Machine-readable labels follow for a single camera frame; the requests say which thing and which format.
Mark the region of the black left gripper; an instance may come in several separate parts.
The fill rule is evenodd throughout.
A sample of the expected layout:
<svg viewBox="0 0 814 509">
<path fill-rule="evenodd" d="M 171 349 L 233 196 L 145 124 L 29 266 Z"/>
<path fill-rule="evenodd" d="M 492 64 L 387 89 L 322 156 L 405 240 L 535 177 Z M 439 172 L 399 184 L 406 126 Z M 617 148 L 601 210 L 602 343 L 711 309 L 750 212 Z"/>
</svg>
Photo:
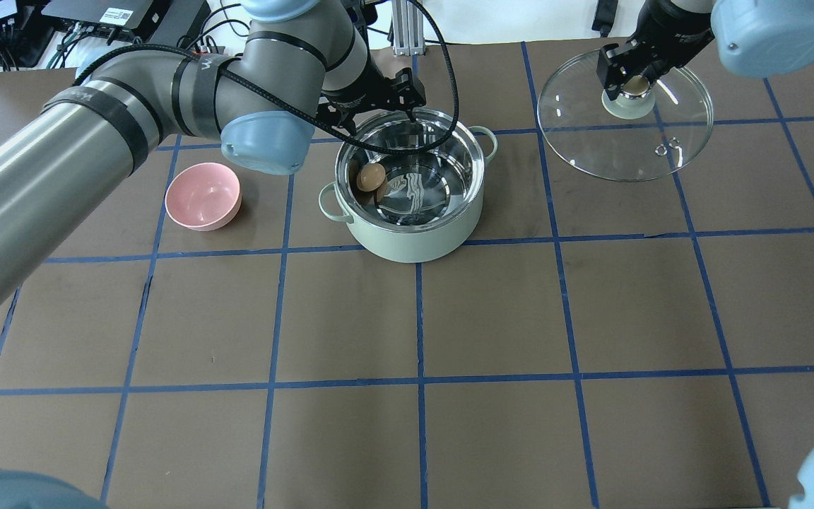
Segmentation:
<svg viewBox="0 0 814 509">
<path fill-rule="evenodd" d="M 355 131 L 355 117 L 366 112 L 410 112 L 427 105 L 425 87 L 409 67 L 385 77 L 376 67 L 367 67 L 352 83 L 340 90 L 323 91 L 325 103 L 317 107 L 316 120 L 333 128 Z"/>
</svg>

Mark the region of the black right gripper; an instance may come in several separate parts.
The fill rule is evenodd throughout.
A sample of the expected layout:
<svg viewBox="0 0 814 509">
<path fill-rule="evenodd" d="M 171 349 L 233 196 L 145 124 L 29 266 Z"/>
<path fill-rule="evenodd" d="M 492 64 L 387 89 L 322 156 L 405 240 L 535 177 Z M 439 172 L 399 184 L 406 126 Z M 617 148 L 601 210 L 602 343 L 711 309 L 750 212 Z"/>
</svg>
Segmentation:
<svg viewBox="0 0 814 509">
<path fill-rule="evenodd" d="M 633 35 L 598 49 L 596 74 L 607 99 L 620 96 L 626 74 L 642 75 L 652 89 L 707 48 L 714 39 L 712 9 L 712 1 L 646 1 Z"/>
</svg>

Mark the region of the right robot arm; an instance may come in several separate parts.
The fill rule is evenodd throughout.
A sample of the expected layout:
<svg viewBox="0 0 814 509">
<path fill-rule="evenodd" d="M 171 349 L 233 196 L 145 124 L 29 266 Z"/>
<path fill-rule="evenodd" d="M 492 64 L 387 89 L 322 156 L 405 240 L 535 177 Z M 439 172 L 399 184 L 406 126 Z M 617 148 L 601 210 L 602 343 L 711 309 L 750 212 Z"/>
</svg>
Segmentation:
<svg viewBox="0 0 814 509">
<path fill-rule="evenodd" d="M 814 1 L 646 1 L 626 42 L 598 51 L 605 99 L 646 93 L 711 42 L 737 76 L 800 70 L 814 62 Z"/>
</svg>

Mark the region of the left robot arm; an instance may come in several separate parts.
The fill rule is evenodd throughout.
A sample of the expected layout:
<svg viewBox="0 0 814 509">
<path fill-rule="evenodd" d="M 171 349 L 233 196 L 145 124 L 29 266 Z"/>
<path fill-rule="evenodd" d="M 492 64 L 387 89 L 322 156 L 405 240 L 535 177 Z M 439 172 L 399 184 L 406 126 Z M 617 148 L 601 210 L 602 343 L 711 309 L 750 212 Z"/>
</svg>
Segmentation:
<svg viewBox="0 0 814 509">
<path fill-rule="evenodd" d="M 413 71 L 382 74 L 343 2 L 240 5 L 251 25 L 239 57 L 114 49 L 0 145 L 0 305 L 171 134 L 291 175 L 314 130 L 356 144 L 356 114 L 426 104 Z"/>
</svg>

